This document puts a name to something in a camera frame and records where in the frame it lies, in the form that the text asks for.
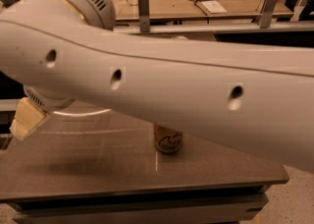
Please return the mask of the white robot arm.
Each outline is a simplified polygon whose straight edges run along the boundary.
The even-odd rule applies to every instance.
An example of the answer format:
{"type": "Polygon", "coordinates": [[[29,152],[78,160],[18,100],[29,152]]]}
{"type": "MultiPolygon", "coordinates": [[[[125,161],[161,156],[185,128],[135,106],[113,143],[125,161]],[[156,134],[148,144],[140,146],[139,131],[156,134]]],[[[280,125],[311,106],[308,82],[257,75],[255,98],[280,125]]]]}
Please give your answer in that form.
{"type": "Polygon", "coordinates": [[[41,109],[75,101],[314,171],[314,50],[116,33],[112,0],[0,13],[0,71],[41,109]]]}

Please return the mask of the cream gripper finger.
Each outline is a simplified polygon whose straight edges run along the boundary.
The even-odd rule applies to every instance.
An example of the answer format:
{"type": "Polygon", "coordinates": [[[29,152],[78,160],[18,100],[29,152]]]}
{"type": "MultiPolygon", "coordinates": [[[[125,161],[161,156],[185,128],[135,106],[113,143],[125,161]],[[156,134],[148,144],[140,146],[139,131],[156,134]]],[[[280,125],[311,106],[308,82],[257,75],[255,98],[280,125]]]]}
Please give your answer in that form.
{"type": "Polygon", "coordinates": [[[46,119],[47,115],[47,112],[36,107],[28,98],[24,97],[17,106],[9,130],[18,140],[23,140],[46,119]]]}

